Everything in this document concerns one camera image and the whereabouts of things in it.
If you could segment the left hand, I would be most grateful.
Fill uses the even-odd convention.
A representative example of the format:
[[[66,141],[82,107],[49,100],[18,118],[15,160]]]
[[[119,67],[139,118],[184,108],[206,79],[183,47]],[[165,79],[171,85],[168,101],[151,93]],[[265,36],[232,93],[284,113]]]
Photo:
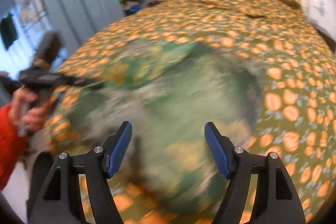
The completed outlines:
[[[29,110],[30,105],[37,100],[38,95],[28,88],[20,88],[14,92],[8,117],[15,129],[37,132],[44,127],[51,108],[51,98]]]

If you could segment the red sleeve forearm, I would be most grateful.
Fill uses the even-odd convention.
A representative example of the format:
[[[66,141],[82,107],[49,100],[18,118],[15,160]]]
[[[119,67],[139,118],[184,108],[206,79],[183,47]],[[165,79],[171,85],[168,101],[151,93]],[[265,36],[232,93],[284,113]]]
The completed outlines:
[[[28,137],[19,137],[9,120],[10,104],[1,107],[0,127],[0,188],[3,190],[26,148]]]

